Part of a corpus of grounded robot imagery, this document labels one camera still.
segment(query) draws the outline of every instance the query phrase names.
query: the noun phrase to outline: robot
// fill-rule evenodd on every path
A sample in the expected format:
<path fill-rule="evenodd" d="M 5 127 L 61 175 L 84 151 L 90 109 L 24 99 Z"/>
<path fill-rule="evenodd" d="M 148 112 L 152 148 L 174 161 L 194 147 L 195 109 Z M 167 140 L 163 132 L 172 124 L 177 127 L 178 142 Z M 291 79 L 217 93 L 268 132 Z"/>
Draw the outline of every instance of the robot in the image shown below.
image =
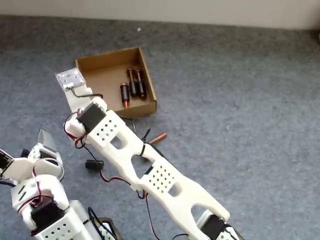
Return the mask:
<path fill-rule="evenodd" d="M 120 177 L 115 179 L 126 182 L 140 199 L 151 195 L 158 200 L 185 232 L 174 239 L 181 236 L 189 240 L 244 239 L 227 223 L 229 212 L 202 186 L 181 174 L 155 146 L 146 142 L 149 131 L 144 137 L 138 137 L 120 116 L 108 109 L 103 96 L 87 87 L 77 68 L 57 74 L 56 79 L 72 112 L 63 127 L 74 146 L 87 150 L 86 146 L 92 146 L 116 167 Z M 114 138 L 121 141 L 121 146 L 113 145 Z M 134 155 L 152 163 L 141 178 L 131 162 Z M 14 186 L 12 207 L 35 239 L 120 240 L 119 231 L 110 219 L 101 220 L 91 208 L 87 213 L 78 200 L 68 200 L 61 184 L 64 174 L 55 142 L 43 129 L 39 131 L 37 144 L 19 158 L 0 150 L 0 179 L 12 182 L 1 183 Z M 111 180 L 105 178 L 102 171 L 100 175 L 106 182 Z M 207 209 L 198 221 L 191 213 L 194 205 Z"/>

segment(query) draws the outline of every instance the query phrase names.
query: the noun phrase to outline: brown cardboard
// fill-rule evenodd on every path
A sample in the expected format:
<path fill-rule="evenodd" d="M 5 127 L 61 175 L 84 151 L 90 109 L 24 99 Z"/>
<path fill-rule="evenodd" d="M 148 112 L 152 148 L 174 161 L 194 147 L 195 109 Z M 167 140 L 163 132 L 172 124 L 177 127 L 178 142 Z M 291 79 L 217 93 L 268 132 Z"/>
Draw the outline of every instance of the brown cardboard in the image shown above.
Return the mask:
<path fill-rule="evenodd" d="M 92 88 L 93 93 L 103 94 L 108 109 L 129 118 L 156 112 L 156 94 L 140 47 L 79 58 L 75 60 L 75 64 L 82 73 L 86 85 Z M 129 83 L 128 68 L 141 70 L 141 78 L 146 85 L 147 97 L 142 100 L 139 97 L 130 96 L 129 108 L 124 109 L 120 85 L 121 83 Z"/>

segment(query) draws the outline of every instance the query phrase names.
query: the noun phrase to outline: white wall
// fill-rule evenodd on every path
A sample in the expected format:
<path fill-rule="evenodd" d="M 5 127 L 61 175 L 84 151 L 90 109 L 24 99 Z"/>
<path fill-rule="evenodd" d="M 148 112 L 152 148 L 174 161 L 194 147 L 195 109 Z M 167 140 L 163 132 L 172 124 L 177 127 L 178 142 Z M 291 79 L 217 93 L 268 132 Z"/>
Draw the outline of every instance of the white wall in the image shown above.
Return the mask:
<path fill-rule="evenodd" d="M 0 14 L 320 29 L 320 0 L 2 0 Z"/>

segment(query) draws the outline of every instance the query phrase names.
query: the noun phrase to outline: gray carpet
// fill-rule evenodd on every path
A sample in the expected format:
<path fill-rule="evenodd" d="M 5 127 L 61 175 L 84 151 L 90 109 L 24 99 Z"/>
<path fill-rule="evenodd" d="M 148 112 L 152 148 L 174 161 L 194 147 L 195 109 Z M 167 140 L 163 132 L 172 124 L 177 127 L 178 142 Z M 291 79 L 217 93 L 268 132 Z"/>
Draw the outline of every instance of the gray carpet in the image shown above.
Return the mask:
<path fill-rule="evenodd" d="M 69 199 L 113 218 L 125 240 L 154 239 L 144 201 L 121 182 L 84 168 L 90 156 L 63 133 L 70 110 L 55 73 L 74 59 L 141 46 L 158 97 L 137 131 L 167 132 L 157 146 L 231 213 L 246 240 L 320 235 L 320 46 L 316 34 L 195 24 L 0 17 L 0 147 L 31 148 L 52 133 L 66 169 Z M 138 171 L 146 169 L 135 159 Z M 105 174 L 115 175 L 106 162 Z M 0 186 L 1 240 L 29 231 Z M 153 198 L 155 231 L 181 230 Z M 196 208 L 194 215 L 200 215 Z"/>

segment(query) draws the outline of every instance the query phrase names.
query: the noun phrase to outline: white panel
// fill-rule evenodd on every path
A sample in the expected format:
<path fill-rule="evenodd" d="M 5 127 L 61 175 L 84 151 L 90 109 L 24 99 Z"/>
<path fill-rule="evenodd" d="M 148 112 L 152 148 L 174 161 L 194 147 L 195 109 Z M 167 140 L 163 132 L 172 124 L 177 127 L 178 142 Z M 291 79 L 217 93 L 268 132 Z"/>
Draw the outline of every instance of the white panel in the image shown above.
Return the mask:
<path fill-rule="evenodd" d="M 83 223 L 73 208 L 45 230 L 35 236 L 37 240 L 70 240 L 84 228 Z"/>

